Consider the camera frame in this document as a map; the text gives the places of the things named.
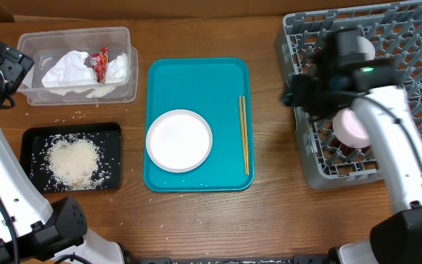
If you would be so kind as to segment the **small pink bowl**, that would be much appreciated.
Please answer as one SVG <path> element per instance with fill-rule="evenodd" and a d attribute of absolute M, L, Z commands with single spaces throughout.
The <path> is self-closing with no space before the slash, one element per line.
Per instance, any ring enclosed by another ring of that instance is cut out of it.
<path fill-rule="evenodd" d="M 333 118 L 333 132 L 336 138 L 351 148 L 370 145 L 369 136 L 350 109 L 340 110 Z"/>

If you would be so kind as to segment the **grey-green bowl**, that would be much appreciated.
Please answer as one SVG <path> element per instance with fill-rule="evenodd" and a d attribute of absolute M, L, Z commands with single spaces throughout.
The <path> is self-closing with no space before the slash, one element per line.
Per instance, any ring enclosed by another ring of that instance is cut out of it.
<path fill-rule="evenodd" d="M 375 58 L 375 47 L 372 42 L 365 37 L 357 36 L 357 42 L 360 52 L 364 55 L 366 61 L 373 60 Z"/>

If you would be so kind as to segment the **red sauce packet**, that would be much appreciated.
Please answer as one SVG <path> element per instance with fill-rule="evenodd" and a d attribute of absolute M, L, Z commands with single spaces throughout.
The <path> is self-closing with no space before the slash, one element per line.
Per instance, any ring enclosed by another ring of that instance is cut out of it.
<path fill-rule="evenodd" d="M 106 71 L 108 64 L 108 49 L 103 47 L 100 49 L 100 52 L 92 54 L 91 56 L 91 66 L 95 72 L 96 79 L 98 83 L 106 82 Z"/>

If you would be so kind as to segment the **pile of white rice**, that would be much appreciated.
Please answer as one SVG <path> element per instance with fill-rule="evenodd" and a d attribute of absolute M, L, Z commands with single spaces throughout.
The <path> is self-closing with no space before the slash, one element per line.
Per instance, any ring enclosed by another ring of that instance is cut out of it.
<path fill-rule="evenodd" d="M 44 193 L 116 188 L 120 182 L 117 141 L 104 133 L 38 136 L 29 152 L 30 181 Z"/>

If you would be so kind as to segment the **large white plate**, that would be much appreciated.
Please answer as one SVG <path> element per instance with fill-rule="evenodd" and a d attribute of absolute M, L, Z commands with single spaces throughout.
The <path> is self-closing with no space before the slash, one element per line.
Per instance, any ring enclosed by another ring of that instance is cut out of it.
<path fill-rule="evenodd" d="M 201 115 L 175 109 L 152 122 L 146 134 L 146 149 L 159 168 L 183 173 L 204 163 L 211 152 L 212 141 L 212 130 Z"/>

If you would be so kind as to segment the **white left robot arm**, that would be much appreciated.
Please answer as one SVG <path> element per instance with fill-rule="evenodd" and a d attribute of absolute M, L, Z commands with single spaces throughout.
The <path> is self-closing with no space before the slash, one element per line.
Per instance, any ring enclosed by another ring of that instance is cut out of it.
<path fill-rule="evenodd" d="M 12 96 L 34 61 L 0 41 L 0 110 L 15 106 Z M 0 263 L 30 259 L 55 263 L 136 263 L 121 244 L 87 227 L 73 197 L 49 202 L 24 172 L 0 127 Z"/>

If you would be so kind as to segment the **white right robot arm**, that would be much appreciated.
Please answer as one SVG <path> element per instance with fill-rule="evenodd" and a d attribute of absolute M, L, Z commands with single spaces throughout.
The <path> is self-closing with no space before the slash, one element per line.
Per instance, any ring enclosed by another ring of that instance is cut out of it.
<path fill-rule="evenodd" d="M 388 59 L 367 60 L 356 29 L 325 38 L 315 72 L 290 76 L 281 97 L 315 117 L 351 109 L 369 137 L 393 214 L 356 243 L 332 248 L 328 263 L 422 263 L 422 139 Z"/>

